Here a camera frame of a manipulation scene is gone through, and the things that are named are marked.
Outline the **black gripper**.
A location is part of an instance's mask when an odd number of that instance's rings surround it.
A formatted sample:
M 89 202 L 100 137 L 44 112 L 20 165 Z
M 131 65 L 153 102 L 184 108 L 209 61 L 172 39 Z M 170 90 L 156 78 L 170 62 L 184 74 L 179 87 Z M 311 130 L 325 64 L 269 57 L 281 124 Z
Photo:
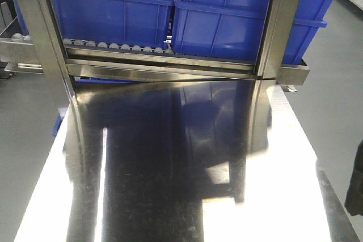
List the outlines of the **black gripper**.
M 357 148 L 344 206 L 351 216 L 362 216 L 362 142 Z

